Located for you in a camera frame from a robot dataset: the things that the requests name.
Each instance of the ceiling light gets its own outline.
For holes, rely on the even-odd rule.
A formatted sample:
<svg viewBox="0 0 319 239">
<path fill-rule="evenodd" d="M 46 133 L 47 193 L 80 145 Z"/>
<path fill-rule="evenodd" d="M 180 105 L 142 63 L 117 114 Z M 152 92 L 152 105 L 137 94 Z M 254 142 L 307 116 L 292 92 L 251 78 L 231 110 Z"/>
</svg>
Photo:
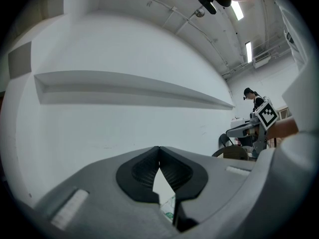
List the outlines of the ceiling light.
<svg viewBox="0 0 319 239">
<path fill-rule="evenodd" d="M 238 2 L 236 1 L 232 1 L 231 2 L 231 7 L 233 8 L 235 14 L 236 14 L 236 17 L 238 20 L 241 20 L 243 17 L 244 17 L 244 14 L 243 12 L 241 11 L 241 8 L 240 8 L 240 5 Z"/>
<path fill-rule="evenodd" d="M 215 6 L 213 5 L 213 2 L 210 2 L 210 4 L 211 4 L 211 6 L 213 6 L 213 7 L 214 7 L 214 9 L 216 10 Z"/>
<path fill-rule="evenodd" d="M 246 43 L 246 50 L 247 50 L 247 63 L 250 63 L 253 60 L 251 42 Z"/>
</svg>

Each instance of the white wall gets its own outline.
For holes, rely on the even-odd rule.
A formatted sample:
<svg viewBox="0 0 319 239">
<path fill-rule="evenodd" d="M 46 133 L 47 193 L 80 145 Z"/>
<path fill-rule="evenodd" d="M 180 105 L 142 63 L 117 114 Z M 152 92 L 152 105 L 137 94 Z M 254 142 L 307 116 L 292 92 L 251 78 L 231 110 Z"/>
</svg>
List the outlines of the white wall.
<svg viewBox="0 0 319 239">
<path fill-rule="evenodd" d="M 248 118 L 254 104 L 252 100 L 243 100 L 245 88 L 267 96 L 274 108 L 286 105 L 282 94 L 299 74 L 294 59 L 289 53 L 286 56 L 271 61 L 260 68 L 252 68 L 232 77 L 227 83 L 235 103 L 235 115 Z"/>
<path fill-rule="evenodd" d="M 7 47 L 5 47 L 5 50 L 0 55 L 0 92 L 6 90 L 10 80 L 8 53 L 12 51 L 13 46 L 15 46 L 15 49 L 31 41 L 34 35 L 39 33 L 39 28 L 44 29 L 46 24 L 56 21 L 58 16 L 67 14 L 68 16 L 72 16 L 70 17 L 72 20 L 77 20 L 86 13 L 97 10 L 99 2 L 100 0 L 30 0 L 9 30 Z M 41 56 L 37 58 L 38 61 L 43 59 Z"/>
<path fill-rule="evenodd" d="M 47 39 L 46 33 L 51 36 L 51 31 L 42 31 L 43 39 Z M 16 106 L 14 141 L 9 144 L 16 150 L 18 167 L 17 161 L 8 161 L 6 169 L 23 177 L 26 190 L 18 196 L 21 200 L 34 206 L 50 189 L 87 164 L 128 151 L 162 145 L 212 155 L 218 149 L 218 138 L 229 129 L 232 110 L 88 101 L 45 105 L 37 96 L 35 74 L 93 70 L 163 81 L 232 104 L 226 82 L 189 45 L 154 25 L 104 12 L 80 20 L 64 39 L 60 52 L 51 53 L 26 76 Z M 37 50 L 41 45 L 45 42 L 39 42 Z M 1 125 L 7 117 L 1 113 L 0 119 Z M 1 156 L 9 155 L 10 146 L 3 148 L 1 143 Z M 161 202 L 171 194 L 166 188 Z"/>
<path fill-rule="evenodd" d="M 0 113 L 0 153 L 1 162 L 11 192 L 18 199 L 31 205 L 29 191 L 24 182 L 24 174 L 20 170 L 19 152 L 16 147 L 17 114 L 25 83 L 30 74 L 12 79 L 6 89 Z"/>
<path fill-rule="evenodd" d="M 190 16 L 200 7 L 198 0 L 159 0 L 167 4 L 168 7 L 177 8 L 185 16 Z M 208 61 L 215 66 L 220 74 L 229 71 L 222 58 L 216 52 L 215 48 L 207 40 L 202 32 L 198 31 L 190 24 L 186 24 L 182 29 L 180 27 L 185 23 L 185 19 L 178 13 L 173 13 L 164 5 L 151 1 L 150 6 L 145 6 L 150 0 L 100 0 L 100 9 L 110 10 L 118 13 L 125 13 L 136 16 L 159 26 L 165 25 L 165 28 L 178 36 L 198 50 Z M 214 40 L 214 46 L 227 61 L 229 67 L 241 64 L 241 49 L 236 32 L 231 24 L 227 13 L 223 7 L 216 4 L 217 14 L 214 17 L 206 16 L 202 18 L 192 17 L 193 25 L 196 25 L 203 31 L 210 40 Z"/>
</svg>

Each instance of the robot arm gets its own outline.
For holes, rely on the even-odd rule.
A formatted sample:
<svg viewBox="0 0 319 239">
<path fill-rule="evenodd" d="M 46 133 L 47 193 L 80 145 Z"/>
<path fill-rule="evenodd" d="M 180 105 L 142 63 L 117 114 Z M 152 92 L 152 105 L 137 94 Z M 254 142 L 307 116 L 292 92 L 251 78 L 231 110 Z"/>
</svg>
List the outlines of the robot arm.
<svg viewBox="0 0 319 239">
<path fill-rule="evenodd" d="M 276 122 L 278 117 L 271 103 L 265 101 L 253 113 L 250 113 L 250 121 L 248 123 L 226 131 L 226 135 L 237 138 L 248 137 L 247 130 L 254 131 L 254 128 L 259 125 L 258 139 L 253 143 L 256 152 L 259 154 L 266 148 L 267 130 Z"/>
</svg>

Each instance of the white surface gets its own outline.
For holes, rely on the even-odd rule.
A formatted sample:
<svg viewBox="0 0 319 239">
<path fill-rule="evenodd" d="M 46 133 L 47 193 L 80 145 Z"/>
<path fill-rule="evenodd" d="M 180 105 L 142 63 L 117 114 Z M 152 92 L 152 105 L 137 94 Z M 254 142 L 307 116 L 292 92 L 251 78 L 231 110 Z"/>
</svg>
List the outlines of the white surface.
<svg viewBox="0 0 319 239">
<path fill-rule="evenodd" d="M 167 220 L 173 222 L 174 218 L 174 210 L 175 210 L 175 198 L 176 195 L 173 195 L 171 198 L 168 199 L 163 205 L 161 205 L 160 210 L 163 212 Z"/>
<path fill-rule="evenodd" d="M 298 75 L 297 66 L 291 55 L 270 61 L 258 69 L 251 69 L 234 76 L 227 83 L 235 103 L 235 115 L 248 118 L 252 112 L 253 100 L 243 100 L 245 88 L 270 98 L 275 109 L 285 106 L 282 94 Z"/>
<path fill-rule="evenodd" d="M 277 1 L 294 40 L 290 47 L 300 70 L 300 74 L 285 91 L 283 98 L 294 116 L 299 131 L 318 131 L 318 46 L 296 8 L 288 0 Z"/>
<path fill-rule="evenodd" d="M 95 70 L 35 76 L 42 104 L 118 104 L 231 110 L 232 105 L 201 92 L 150 78 Z"/>
<path fill-rule="evenodd" d="M 42 72 L 92 68 L 132 74 L 180 85 L 232 105 L 226 82 L 209 62 L 178 37 L 147 22 L 95 12 L 74 25 L 68 42 Z"/>
<path fill-rule="evenodd" d="M 37 31 L 31 45 L 31 67 L 36 72 L 55 53 L 71 27 L 70 16 L 62 15 L 50 19 L 50 24 Z"/>
<path fill-rule="evenodd" d="M 237 173 L 242 176 L 248 176 L 250 174 L 250 171 L 243 170 L 237 167 L 232 167 L 232 166 L 227 166 L 226 171 L 232 172 L 232 173 Z"/>
<path fill-rule="evenodd" d="M 175 192 L 166 181 L 163 173 L 159 169 L 154 181 L 153 191 L 159 195 L 159 204 L 166 203 L 168 199 L 175 195 Z"/>
<path fill-rule="evenodd" d="M 50 37 L 53 32 L 49 25 L 40 33 Z M 34 60 L 37 74 L 126 73 L 232 104 L 227 84 L 214 68 L 179 38 L 156 26 L 99 12 L 78 21 L 69 34 L 49 49 L 44 41 L 37 43 L 38 52 L 32 55 L 45 54 L 45 59 Z M 132 150 L 159 145 L 212 155 L 233 118 L 231 110 L 90 102 L 41 105 L 34 73 L 10 82 L 12 89 L 6 93 L 0 117 L 1 157 L 8 182 L 14 195 L 30 206 L 87 164 Z M 18 95 L 13 88 L 19 89 Z M 163 192 L 161 201 L 165 201 L 172 192 L 162 180 L 157 181 L 155 189 Z"/>
<path fill-rule="evenodd" d="M 254 65 L 255 69 L 257 69 L 259 67 L 262 67 L 262 66 L 266 65 L 269 62 L 269 60 L 271 60 L 271 56 L 270 55 L 268 57 L 265 57 L 265 58 L 263 58 L 261 60 L 258 60 L 258 61 L 256 61 L 254 59 L 253 65 Z"/>
<path fill-rule="evenodd" d="M 240 125 L 243 125 L 243 124 L 245 124 L 245 121 L 249 121 L 249 119 L 244 119 L 244 118 L 233 119 L 230 122 L 230 128 L 235 128 L 235 127 L 238 127 Z"/>
<path fill-rule="evenodd" d="M 32 27 L 30 30 L 28 30 L 25 34 L 21 36 L 19 41 L 10 49 L 10 51 L 13 51 L 17 49 L 18 47 L 31 42 L 36 36 L 38 36 L 42 31 L 44 31 L 48 26 L 55 23 L 57 20 L 59 20 L 62 16 L 57 16 L 54 18 L 49 18 L 41 21 L 34 27 Z"/>
<path fill-rule="evenodd" d="M 159 1 L 166 3 L 170 7 L 175 6 L 178 11 L 188 17 L 201 6 L 198 0 Z M 169 9 L 158 5 L 154 1 L 151 5 L 149 3 L 150 0 L 101 0 L 100 8 L 137 16 L 162 26 L 170 14 Z M 217 9 L 217 14 L 211 16 L 210 13 L 206 11 L 203 18 L 193 17 L 192 22 L 205 32 L 227 61 L 228 66 L 233 68 L 246 61 L 243 54 L 245 54 L 245 43 L 247 41 L 252 41 L 255 46 L 265 41 L 266 21 L 262 9 L 263 3 L 261 0 L 243 2 L 245 8 L 244 13 L 245 16 L 247 15 L 247 18 L 240 21 L 237 20 L 231 7 L 224 9 L 218 3 L 215 3 L 214 6 Z M 266 4 L 269 11 L 272 11 L 273 8 L 278 10 L 278 7 L 273 1 L 266 1 Z M 277 15 L 271 13 L 268 15 L 267 24 L 272 27 L 278 26 L 277 19 Z M 165 28 L 176 33 L 184 22 L 185 20 L 177 13 L 174 13 L 168 23 L 165 24 Z M 274 36 L 275 32 L 276 31 L 269 31 L 269 35 Z M 202 37 L 200 32 L 194 30 L 193 27 L 184 27 L 179 36 L 201 52 L 221 74 L 228 72 L 227 67 L 218 53 L 211 47 L 210 43 L 207 42 L 206 38 Z"/>
<path fill-rule="evenodd" d="M 62 206 L 58 213 L 55 214 L 51 224 L 56 226 L 58 229 L 65 230 L 88 196 L 88 192 L 82 189 L 77 190 L 67 203 Z"/>
</svg>

